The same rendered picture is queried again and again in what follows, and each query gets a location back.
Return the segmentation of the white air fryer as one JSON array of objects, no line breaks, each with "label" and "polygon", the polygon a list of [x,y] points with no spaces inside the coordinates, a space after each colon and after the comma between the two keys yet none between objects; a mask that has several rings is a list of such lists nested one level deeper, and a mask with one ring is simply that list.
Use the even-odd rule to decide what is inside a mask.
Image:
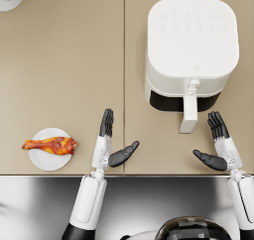
[{"label": "white air fryer", "polygon": [[197,101],[224,88],[239,60],[237,22],[220,0],[161,0],[148,15],[145,97],[161,111],[184,114],[190,133]]}]

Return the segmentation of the white round plate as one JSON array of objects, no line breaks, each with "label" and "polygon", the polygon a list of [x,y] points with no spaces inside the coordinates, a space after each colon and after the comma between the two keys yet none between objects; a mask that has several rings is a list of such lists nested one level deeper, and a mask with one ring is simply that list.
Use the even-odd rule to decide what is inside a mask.
[{"label": "white round plate", "polygon": [[[69,137],[69,134],[59,128],[46,128],[38,132],[33,140],[45,140],[52,137]],[[56,171],[65,166],[71,158],[70,154],[56,155],[50,154],[40,149],[29,151],[29,157],[32,163],[43,171]]]}]

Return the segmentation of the roasted chicken drumstick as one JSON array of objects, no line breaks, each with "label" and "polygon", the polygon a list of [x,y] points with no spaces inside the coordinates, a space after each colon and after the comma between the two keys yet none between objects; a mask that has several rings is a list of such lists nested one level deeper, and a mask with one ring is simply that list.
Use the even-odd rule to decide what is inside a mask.
[{"label": "roasted chicken drumstick", "polygon": [[44,140],[27,140],[23,145],[23,150],[39,149],[50,154],[59,156],[73,154],[77,146],[77,141],[68,137],[52,137]]}]

